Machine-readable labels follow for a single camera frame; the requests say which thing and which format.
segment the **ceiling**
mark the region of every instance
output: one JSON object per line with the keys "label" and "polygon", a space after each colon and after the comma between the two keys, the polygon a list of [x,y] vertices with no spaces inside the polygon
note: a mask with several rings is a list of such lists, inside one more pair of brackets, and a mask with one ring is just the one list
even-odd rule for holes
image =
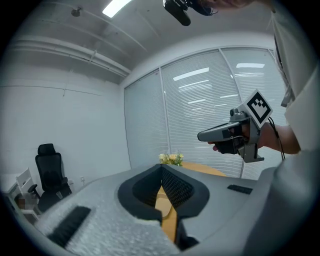
{"label": "ceiling", "polygon": [[[133,69],[140,61],[179,41],[227,31],[272,33],[270,11],[254,3],[213,17],[188,10],[191,25],[182,26],[163,7],[163,0],[132,0],[113,18],[102,14],[111,0],[45,0],[17,36],[42,36],[73,43]],[[79,17],[71,15],[81,7]]]}

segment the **black mesh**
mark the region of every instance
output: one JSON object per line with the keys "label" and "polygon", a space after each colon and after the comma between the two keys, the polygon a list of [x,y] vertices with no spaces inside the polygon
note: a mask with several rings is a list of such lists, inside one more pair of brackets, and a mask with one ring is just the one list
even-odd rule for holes
{"label": "black mesh", "polygon": [[161,187],[161,166],[139,180],[132,187],[133,195],[146,205],[156,206],[157,194]]}
{"label": "black mesh", "polygon": [[195,192],[191,184],[164,168],[162,169],[162,187],[174,208],[186,202]]}

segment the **hand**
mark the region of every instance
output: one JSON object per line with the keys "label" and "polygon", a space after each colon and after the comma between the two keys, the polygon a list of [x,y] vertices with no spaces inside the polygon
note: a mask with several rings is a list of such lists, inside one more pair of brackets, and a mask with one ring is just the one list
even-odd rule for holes
{"label": "hand", "polygon": [[[267,140],[270,138],[270,123],[266,122],[262,128],[261,128],[261,133],[260,133],[260,138],[259,138],[259,141],[258,141],[258,149],[259,148],[262,148],[264,147],[266,144],[267,144]],[[234,133],[234,129],[231,128],[230,129],[230,133]],[[244,124],[242,125],[242,134],[244,137],[246,138],[249,138],[250,137],[250,125],[247,123],[247,124]],[[213,146],[212,148],[214,151],[218,151],[218,148],[216,146]]]}
{"label": "hand", "polygon": [[250,5],[254,0],[198,0],[204,8],[214,8],[216,10],[239,9]]}

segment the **black office chair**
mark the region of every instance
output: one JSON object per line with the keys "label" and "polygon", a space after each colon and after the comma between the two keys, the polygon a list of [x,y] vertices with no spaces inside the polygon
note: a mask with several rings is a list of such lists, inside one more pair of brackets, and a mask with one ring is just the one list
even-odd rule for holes
{"label": "black office chair", "polygon": [[45,212],[62,198],[70,195],[71,190],[68,178],[62,175],[61,154],[56,153],[53,144],[40,145],[35,162],[44,191],[39,199],[38,208],[41,212]]}

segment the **white wall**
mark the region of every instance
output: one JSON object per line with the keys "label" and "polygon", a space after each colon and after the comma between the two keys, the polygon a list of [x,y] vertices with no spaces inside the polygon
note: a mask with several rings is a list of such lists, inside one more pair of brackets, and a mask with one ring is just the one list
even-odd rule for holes
{"label": "white wall", "polygon": [[81,176],[88,183],[130,169],[123,89],[106,81],[111,73],[48,53],[14,56],[0,73],[1,173],[29,167],[41,187],[35,156],[45,143],[61,153],[76,190]]}
{"label": "white wall", "polygon": [[185,55],[213,48],[237,46],[273,49],[274,37],[267,33],[248,31],[218,32],[204,36],[192,37],[166,47],[146,58],[132,70],[131,74],[121,82],[120,86],[125,88],[140,77],[157,69],[159,66],[168,64],[176,59],[183,58]]}

